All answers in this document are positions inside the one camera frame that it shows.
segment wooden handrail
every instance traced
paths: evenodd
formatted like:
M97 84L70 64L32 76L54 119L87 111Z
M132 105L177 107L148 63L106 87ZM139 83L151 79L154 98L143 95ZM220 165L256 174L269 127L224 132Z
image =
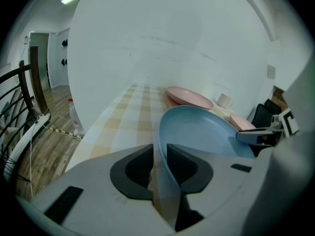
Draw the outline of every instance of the wooden handrail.
M48 113L49 109L45 100L43 88L41 87L39 69L38 69L38 46L30 47L30 58L31 58L31 83L35 99L41 113Z
M19 63L20 68L22 68L24 66L24 60L21 60ZM33 113L33 103L30 97L30 93L29 93L29 89L28 89L28 85L26 82L26 78L25 78L25 72L19 73L19 82L20 82L20 86L21 86L21 92L22 95L24 97L24 101L25 101L25 105L31 115L32 118L35 118L35 115Z
M16 75L19 75L20 73L24 73L25 71L27 70L30 70L31 69L31 66L30 65L24 65L24 61L22 60L23 62L23 67L19 67L17 69L14 69L6 74L4 74L3 76L0 77L0 84L2 84L3 82L7 81L8 79L16 76Z

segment door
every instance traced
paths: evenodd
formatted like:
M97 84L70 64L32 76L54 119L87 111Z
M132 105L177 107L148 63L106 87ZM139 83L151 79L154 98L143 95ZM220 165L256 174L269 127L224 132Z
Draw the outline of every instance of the door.
M57 58L56 49L57 49L57 37L58 35L55 33L49 34L48 40L48 71L49 71L49 81L50 87L54 87L60 84L59 79L59 65L62 65Z
M63 41L68 39L70 29L66 29L62 32L58 33L57 36L57 48L56 48L56 57L58 61L58 74L59 74L59 84L60 85L69 85L69 78L68 78L68 66L62 65L61 61L67 59L67 46L63 46Z
M38 70L43 91L49 89L47 67L48 37L48 33L31 33L30 37L30 46L38 46Z

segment black metal railing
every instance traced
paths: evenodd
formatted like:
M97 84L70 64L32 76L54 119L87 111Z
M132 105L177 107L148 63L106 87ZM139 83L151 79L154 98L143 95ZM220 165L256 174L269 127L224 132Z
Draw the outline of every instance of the black metal railing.
M11 117L10 119L7 120L5 127L1 126L0 128L0 138L3 135L7 134L8 128L10 127L17 128L13 135L10 134L9 141L6 141L5 144L2 143L1 145L1 152L0 152L0 170L1 171L0 172L2 174L4 173L4 171L7 172L8 174L12 173L14 165L16 164L16 161L12 160L12 158L10 158L9 156L10 145L13 143L14 139L20 134L23 128L29 125L30 122L35 123L36 121L37 113L33 109L32 99L29 94L26 77L25 77L26 71L30 71L34 96L36 98L36 101L37 101L37 104L41 113L45 114L49 112L46 100L44 98L44 93L40 84L39 70L38 70L38 47L30 47L30 57L31 57L31 63L29 65L24 65L24 61L22 60L19 63L19 68L14 69L0 77L0 85L16 76L19 79L18 85L14 86L13 88L5 92L2 96L0 96L0 100L3 100L7 95L14 92L9 105L4 109L2 113L0 113L0 118L4 116L6 113L8 113L8 111L9 113L11 113ZM18 90L21 90L21 91L17 99L15 99L15 95ZM16 113L17 105L19 102L21 102L21 105L18 109L18 112ZM20 115L24 113L26 110L28 110L26 121L23 124L18 125L18 120L19 120ZM28 181L28 179L25 179L24 177L19 176L17 173L15 174L15 177L18 179Z

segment wooden floor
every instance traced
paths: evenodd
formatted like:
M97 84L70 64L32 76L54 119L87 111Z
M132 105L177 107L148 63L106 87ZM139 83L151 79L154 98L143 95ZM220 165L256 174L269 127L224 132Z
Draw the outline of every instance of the wooden floor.
M71 98L69 86L57 86L46 90L44 95L52 115L48 126L73 132L74 128L69 115L68 99ZM34 195L64 173L79 143L78 140L49 129L41 131L32 143L31 170ZM30 179L30 149L23 157L18 174ZM30 183L16 180L16 194L28 201L31 200Z

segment doorway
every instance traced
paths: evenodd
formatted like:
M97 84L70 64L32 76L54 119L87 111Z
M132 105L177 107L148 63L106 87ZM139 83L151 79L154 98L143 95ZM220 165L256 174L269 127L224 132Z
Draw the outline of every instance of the doorway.
M49 33L32 32L30 35L30 47L38 46L38 70L43 91L49 89L50 81L48 74L48 39Z

